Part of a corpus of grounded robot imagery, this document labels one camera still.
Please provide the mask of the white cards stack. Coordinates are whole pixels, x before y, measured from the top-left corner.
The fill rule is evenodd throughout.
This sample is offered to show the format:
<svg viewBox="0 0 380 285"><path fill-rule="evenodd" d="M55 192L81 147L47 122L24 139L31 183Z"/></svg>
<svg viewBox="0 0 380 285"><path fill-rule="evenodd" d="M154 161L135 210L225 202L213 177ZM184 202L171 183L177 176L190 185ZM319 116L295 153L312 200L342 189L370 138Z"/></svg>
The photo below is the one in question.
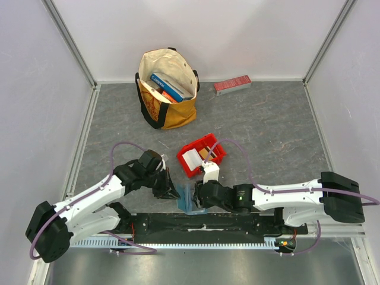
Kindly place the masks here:
<svg viewBox="0 0 380 285"><path fill-rule="evenodd" d="M182 158L184 159L190 171L194 171L196 168L202 166L203 160L200 154L194 148L183 153Z"/></svg>

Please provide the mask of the orange book in bag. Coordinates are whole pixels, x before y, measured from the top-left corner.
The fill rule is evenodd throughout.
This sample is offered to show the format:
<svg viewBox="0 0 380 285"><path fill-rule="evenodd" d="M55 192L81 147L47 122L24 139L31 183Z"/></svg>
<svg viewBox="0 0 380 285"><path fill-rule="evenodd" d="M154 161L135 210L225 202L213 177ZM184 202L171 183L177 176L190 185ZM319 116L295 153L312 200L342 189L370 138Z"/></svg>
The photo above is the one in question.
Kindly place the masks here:
<svg viewBox="0 0 380 285"><path fill-rule="evenodd" d="M177 101L176 101L171 95L169 95L167 92L163 91L163 92L161 93L161 95L162 95L164 98L166 98L169 102L171 102L171 103L177 103Z"/></svg>

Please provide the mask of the red rectangular carton box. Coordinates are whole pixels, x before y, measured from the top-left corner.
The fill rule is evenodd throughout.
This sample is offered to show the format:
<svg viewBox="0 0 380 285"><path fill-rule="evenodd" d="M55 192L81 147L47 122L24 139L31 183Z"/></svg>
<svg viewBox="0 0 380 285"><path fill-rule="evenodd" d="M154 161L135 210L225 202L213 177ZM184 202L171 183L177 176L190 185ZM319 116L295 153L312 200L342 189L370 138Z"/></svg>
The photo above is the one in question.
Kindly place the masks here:
<svg viewBox="0 0 380 285"><path fill-rule="evenodd" d="M248 75L243 75L236 78L231 78L221 82L214 83L214 89L216 96L228 94L234 91L249 88L252 85L252 81Z"/></svg>

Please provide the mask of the red plastic bin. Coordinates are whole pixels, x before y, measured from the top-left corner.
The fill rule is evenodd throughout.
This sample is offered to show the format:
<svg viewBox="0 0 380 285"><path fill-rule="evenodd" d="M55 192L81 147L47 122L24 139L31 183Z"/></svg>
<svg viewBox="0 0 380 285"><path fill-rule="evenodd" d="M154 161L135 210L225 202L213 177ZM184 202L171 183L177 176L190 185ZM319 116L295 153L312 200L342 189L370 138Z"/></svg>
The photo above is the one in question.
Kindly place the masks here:
<svg viewBox="0 0 380 285"><path fill-rule="evenodd" d="M184 147L181 148L181 150L177 154L177 159L179 160L180 165L182 166L183 170L185 171L186 175L188 178L192 178L195 175L200 175L201 174L201 166L196 168L194 171L190 171L189 168L187 167L184 159L182 158L182 154L187 152L188 150L191 149L196 149L197 152L204 148L205 146L209 146L212 148L212 146L217 142L217 138L215 137L214 134L209 133L200 139L195 140L194 142L191 142Z"/></svg>

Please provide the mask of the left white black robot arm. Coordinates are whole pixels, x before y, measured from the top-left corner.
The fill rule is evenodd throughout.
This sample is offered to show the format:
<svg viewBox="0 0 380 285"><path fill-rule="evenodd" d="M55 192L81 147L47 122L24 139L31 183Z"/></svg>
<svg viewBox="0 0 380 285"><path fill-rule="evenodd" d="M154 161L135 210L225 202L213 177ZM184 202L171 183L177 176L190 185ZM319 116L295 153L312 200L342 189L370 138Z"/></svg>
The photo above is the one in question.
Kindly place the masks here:
<svg viewBox="0 0 380 285"><path fill-rule="evenodd" d="M180 198L165 159L146 150L140 158L112 167L103 180L74 197L54 205L41 202L26 229L30 258L51 263L75 242L96 233L125 233L131 214L118 199L142 187L150 188L157 199Z"/></svg>

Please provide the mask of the brown striped card in bin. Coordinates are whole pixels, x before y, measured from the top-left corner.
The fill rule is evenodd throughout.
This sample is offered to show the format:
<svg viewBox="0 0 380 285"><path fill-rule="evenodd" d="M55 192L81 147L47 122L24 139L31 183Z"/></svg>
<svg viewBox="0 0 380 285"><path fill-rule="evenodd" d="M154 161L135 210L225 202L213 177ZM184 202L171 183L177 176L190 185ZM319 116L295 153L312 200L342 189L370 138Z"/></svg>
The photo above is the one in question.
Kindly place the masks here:
<svg viewBox="0 0 380 285"><path fill-rule="evenodd" d="M204 148L200 149L198 151L198 154L200 157L205 161L212 161L214 158L217 157L216 153L212 151L210 153L211 148L209 146L205 146Z"/></svg>

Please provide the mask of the blue leather card holder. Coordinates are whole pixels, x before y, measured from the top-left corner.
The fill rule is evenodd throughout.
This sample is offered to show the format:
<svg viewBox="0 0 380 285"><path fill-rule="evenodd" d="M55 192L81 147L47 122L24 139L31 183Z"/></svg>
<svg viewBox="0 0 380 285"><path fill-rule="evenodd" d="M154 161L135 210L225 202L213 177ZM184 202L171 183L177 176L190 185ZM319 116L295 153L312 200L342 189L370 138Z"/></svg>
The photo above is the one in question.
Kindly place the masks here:
<svg viewBox="0 0 380 285"><path fill-rule="evenodd" d="M207 209L199 208L193 202L190 184L178 184L176 190L180 195L180 198L176 202L179 210L188 216L207 214Z"/></svg>

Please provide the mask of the yellow canvas tote bag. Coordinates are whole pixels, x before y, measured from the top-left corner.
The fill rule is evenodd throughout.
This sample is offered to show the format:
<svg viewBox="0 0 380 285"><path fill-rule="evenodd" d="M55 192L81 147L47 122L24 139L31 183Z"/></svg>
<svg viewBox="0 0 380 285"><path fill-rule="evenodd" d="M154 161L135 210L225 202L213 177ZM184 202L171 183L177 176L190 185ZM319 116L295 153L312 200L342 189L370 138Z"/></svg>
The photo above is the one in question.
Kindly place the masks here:
<svg viewBox="0 0 380 285"><path fill-rule="evenodd" d="M196 119L198 73L176 49L143 54L135 84L141 113L152 128L179 128Z"/></svg>

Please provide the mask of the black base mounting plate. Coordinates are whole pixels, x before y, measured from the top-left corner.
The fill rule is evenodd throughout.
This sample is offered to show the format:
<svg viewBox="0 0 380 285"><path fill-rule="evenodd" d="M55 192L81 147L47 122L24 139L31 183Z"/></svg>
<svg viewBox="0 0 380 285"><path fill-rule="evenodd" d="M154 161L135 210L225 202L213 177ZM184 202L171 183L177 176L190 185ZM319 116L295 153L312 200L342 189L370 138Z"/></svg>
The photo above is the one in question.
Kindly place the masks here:
<svg viewBox="0 0 380 285"><path fill-rule="evenodd" d="M179 213L137 213L121 219L113 233L152 235L160 232L192 232L197 230L221 230L223 232L248 232L255 236L280 236L308 234L305 224L286 226L272 214L211 213L190 216Z"/></svg>

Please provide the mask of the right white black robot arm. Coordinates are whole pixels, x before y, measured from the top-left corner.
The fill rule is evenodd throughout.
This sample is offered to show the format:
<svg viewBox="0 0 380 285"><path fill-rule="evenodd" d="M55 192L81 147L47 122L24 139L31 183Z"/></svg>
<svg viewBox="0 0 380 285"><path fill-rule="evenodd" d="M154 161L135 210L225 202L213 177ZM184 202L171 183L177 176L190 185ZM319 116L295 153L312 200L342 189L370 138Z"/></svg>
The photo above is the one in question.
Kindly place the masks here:
<svg viewBox="0 0 380 285"><path fill-rule="evenodd" d="M228 187L216 180L199 181L193 200L201 208L218 207L235 214L278 210L280 214L272 218L271 224L281 234L326 217L347 224L365 221L359 184L334 172L322 172L319 179L307 182L263 188L260 191L248 183Z"/></svg>

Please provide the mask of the blue book in bag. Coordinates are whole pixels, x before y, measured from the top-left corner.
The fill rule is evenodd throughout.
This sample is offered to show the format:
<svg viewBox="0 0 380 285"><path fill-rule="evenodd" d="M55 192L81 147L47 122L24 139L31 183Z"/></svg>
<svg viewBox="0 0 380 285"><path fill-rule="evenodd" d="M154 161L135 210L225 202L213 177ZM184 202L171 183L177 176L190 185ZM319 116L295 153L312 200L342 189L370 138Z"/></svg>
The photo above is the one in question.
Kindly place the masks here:
<svg viewBox="0 0 380 285"><path fill-rule="evenodd" d="M154 81L165 92L171 95L178 103L182 102L187 93L173 78L170 76L154 72L150 75L150 79Z"/></svg>

